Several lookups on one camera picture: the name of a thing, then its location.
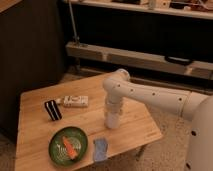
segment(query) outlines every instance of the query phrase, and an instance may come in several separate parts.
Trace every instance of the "wooden table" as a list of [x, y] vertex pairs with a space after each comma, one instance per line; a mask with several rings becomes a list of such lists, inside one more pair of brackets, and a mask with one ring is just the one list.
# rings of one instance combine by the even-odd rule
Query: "wooden table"
[[[162, 137], [160, 130], [143, 103], [124, 99], [120, 127], [111, 130], [104, 125], [103, 80], [108, 74], [58, 84], [21, 95], [15, 170], [64, 170], [55, 166], [49, 155], [48, 145], [52, 136], [63, 127], [77, 126], [88, 136], [88, 149], [81, 161], [65, 170], [75, 170], [93, 162], [93, 140], [105, 137], [108, 141], [107, 156], [112, 157], [143, 146]], [[89, 107], [60, 107], [63, 118], [51, 121], [44, 102], [65, 95], [88, 95]]]

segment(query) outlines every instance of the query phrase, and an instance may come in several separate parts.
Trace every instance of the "wall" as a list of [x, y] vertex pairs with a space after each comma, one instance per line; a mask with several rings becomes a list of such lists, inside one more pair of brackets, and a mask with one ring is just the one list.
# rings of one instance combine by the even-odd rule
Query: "wall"
[[20, 93], [55, 84], [65, 65], [56, 0], [23, 0], [0, 13], [0, 131], [16, 140]]

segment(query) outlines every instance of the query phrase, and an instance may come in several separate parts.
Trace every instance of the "small blue object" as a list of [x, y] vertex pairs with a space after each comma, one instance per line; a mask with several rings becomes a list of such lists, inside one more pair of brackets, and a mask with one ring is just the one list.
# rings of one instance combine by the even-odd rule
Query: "small blue object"
[[98, 138], [93, 141], [95, 145], [95, 151], [93, 153], [93, 161], [101, 162], [107, 159], [106, 152], [108, 143], [105, 138]]

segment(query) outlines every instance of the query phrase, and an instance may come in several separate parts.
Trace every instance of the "green plate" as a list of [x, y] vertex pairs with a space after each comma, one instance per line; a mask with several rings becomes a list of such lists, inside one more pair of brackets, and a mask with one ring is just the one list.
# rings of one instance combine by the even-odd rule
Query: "green plate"
[[[77, 151], [78, 157], [71, 160], [63, 144], [62, 137], [65, 136]], [[87, 136], [80, 128], [66, 127], [59, 130], [51, 139], [49, 144], [49, 155], [51, 160], [60, 166], [70, 166], [80, 161], [88, 146]]]

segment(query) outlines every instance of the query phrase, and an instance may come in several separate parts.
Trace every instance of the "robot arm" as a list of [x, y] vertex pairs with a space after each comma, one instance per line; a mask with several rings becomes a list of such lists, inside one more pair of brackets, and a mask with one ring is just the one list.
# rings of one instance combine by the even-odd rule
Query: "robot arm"
[[106, 105], [119, 104], [123, 97], [128, 97], [192, 120], [194, 110], [208, 97], [191, 91], [133, 84], [129, 80], [129, 73], [119, 69], [104, 81]]
[[192, 120], [186, 156], [186, 171], [213, 170], [213, 96], [190, 91], [144, 86], [129, 82], [126, 70], [119, 69], [103, 83], [106, 126], [116, 128], [123, 97], [155, 105]]

